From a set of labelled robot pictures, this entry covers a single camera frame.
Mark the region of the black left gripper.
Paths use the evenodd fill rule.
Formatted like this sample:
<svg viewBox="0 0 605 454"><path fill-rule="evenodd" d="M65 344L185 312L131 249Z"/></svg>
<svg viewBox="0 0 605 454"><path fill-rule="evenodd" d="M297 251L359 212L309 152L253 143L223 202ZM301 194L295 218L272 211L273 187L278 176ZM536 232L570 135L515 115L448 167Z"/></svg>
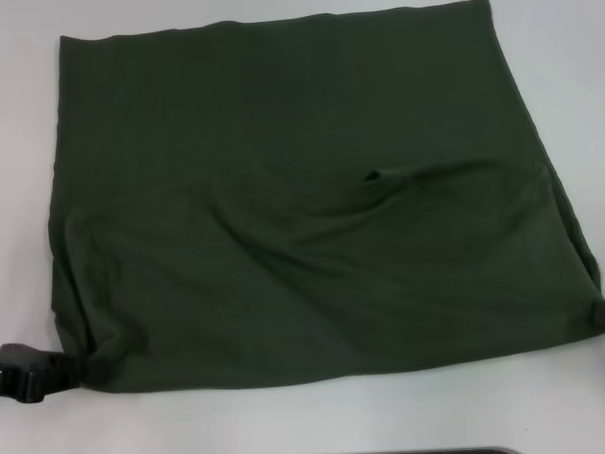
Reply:
<svg viewBox="0 0 605 454"><path fill-rule="evenodd" d="M40 403L51 393L97 387L108 380L104 360L52 355L17 343L1 346L1 396L19 403Z"/></svg>

